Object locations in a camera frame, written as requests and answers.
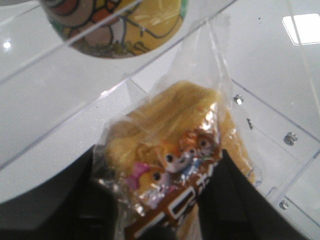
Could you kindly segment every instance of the plastic bag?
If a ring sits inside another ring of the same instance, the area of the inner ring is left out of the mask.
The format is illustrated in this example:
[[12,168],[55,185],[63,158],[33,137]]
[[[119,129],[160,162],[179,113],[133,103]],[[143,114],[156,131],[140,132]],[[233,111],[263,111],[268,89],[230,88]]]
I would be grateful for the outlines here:
[[116,240],[152,226],[201,239],[197,198],[222,149],[255,181],[230,113],[231,81],[208,21],[183,41],[169,73],[136,108],[102,134],[93,178],[119,202]]

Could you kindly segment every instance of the doll eye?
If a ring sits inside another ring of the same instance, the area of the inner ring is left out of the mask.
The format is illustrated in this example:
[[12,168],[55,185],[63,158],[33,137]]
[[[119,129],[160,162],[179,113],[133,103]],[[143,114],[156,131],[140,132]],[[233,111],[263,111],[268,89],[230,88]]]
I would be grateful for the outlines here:
[[159,181],[161,179],[161,175],[159,172],[155,172],[153,174],[153,179],[156,180],[156,181]]
[[207,145],[207,141],[206,140],[202,140],[201,142],[200,142],[200,146],[201,147],[205,147]]
[[174,160],[174,156],[172,156],[172,154],[167,154],[165,158],[169,163],[172,163],[172,161]]

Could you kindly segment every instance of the doll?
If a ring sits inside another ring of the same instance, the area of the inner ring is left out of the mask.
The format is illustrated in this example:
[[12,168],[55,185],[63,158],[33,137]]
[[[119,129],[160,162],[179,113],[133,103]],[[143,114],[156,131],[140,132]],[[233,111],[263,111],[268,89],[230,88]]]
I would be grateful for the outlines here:
[[161,145],[155,149],[158,159],[164,169],[171,173],[180,173],[192,164],[193,154],[180,151],[177,145],[171,144],[168,141],[162,140]]
[[155,209],[169,190],[170,176],[163,168],[136,162],[132,174],[126,179],[139,200]]
[[[125,180],[131,193],[126,201],[136,211],[126,219],[127,239],[157,224],[187,232],[184,219],[192,213],[190,218],[199,220],[192,208],[223,148],[254,180],[248,153],[221,102],[214,89],[179,81],[110,127],[103,150],[109,176],[120,186]],[[137,202],[146,206],[143,215]]]

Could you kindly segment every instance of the doll face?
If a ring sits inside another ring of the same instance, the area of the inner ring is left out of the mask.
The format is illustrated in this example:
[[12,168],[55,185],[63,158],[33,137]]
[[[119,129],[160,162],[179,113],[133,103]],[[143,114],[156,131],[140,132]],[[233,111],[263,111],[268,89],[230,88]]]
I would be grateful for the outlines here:
[[168,142],[163,142],[161,146],[158,146],[156,152],[164,169],[172,174],[187,168],[193,159],[192,154],[181,152],[178,146]]
[[180,151],[186,158],[191,160],[198,156],[198,136],[194,131],[187,131],[179,140]]
[[213,154],[215,142],[211,133],[199,131],[196,143],[202,157],[211,156]]
[[139,178],[139,192],[142,194],[151,189],[160,189],[163,186],[168,186],[169,181],[169,175],[163,168],[151,166],[150,170]]

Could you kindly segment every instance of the screw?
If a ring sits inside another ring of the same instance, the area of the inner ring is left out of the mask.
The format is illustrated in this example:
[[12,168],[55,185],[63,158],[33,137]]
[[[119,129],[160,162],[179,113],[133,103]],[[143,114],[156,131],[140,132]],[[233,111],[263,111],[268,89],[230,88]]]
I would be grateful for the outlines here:
[[296,136],[296,134],[294,134],[293,132],[288,132],[286,134],[286,136],[284,137],[283,141],[289,145],[289,146],[293,146],[296,141],[298,141],[298,137]]
[[234,96],[233,101],[236,104],[241,105],[245,100],[241,95],[237,94],[237,95]]
[[282,210],[287,210],[288,207],[289,207],[289,204],[288,204],[285,200],[282,200],[282,201],[279,203],[279,207],[280,207]]

